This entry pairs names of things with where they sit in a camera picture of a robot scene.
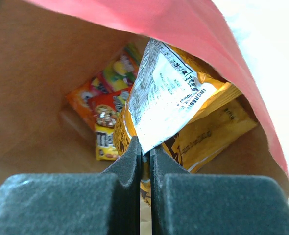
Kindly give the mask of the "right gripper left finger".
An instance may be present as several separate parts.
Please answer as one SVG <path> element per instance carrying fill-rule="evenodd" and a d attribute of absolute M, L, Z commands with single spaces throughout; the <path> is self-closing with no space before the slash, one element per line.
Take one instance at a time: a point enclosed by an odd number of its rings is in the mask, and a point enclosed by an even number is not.
<path fill-rule="evenodd" d="M 17 174 L 0 186 L 0 235 L 138 235 L 141 147 L 102 173 Z"/>

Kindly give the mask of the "red brown paper bag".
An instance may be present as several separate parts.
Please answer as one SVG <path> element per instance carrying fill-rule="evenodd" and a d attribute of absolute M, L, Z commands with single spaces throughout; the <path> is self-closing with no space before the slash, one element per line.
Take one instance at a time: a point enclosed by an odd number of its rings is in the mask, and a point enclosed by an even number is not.
<path fill-rule="evenodd" d="M 213 0 L 6 0 L 0 6 L 0 157 L 58 151 L 62 95 L 79 84 L 76 62 L 103 63 L 128 33 L 210 64 L 249 101 L 280 167 L 284 155 L 232 19 Z"/>

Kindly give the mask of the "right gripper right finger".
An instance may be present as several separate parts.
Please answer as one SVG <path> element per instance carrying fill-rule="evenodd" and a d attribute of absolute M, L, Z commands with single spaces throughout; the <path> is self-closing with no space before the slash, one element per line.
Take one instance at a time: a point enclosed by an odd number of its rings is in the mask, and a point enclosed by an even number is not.
<path fill-rule="evenodd" d="M 190 174 L 150 152 L 154 235 L 289 235 L 289 205 L 265 176 Z"/>

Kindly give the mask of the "yellow candy packet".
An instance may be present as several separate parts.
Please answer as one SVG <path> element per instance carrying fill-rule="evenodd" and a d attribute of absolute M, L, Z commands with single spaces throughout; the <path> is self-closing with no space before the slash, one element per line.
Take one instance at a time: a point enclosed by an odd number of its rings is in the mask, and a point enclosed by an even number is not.
<path fill-rule="evenodd" d="M 115 161 L 119 158 L 118 151 L 114 146 L 114 129 L 95 125 L 96 135 L 96 159 Z"/>

